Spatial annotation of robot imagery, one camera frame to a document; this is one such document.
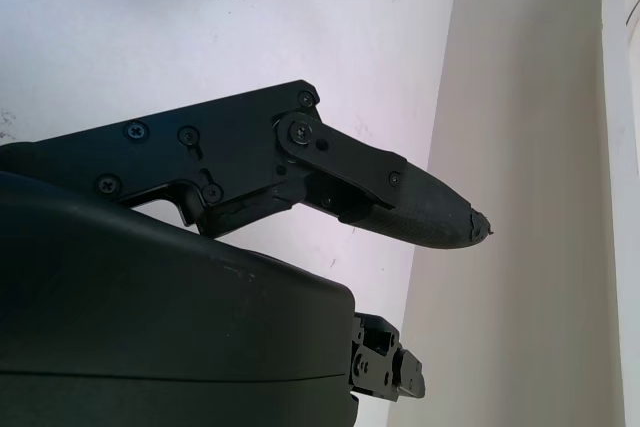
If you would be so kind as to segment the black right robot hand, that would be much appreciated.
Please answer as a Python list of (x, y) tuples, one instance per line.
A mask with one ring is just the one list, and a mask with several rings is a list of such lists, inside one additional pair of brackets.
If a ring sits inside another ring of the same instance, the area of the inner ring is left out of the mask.
[(1, 149), (5, 426), (352, 426), (420, 362), (344, 285), (221, 237), (304, 204), (416, 246), (488, 219), (298, 80)]

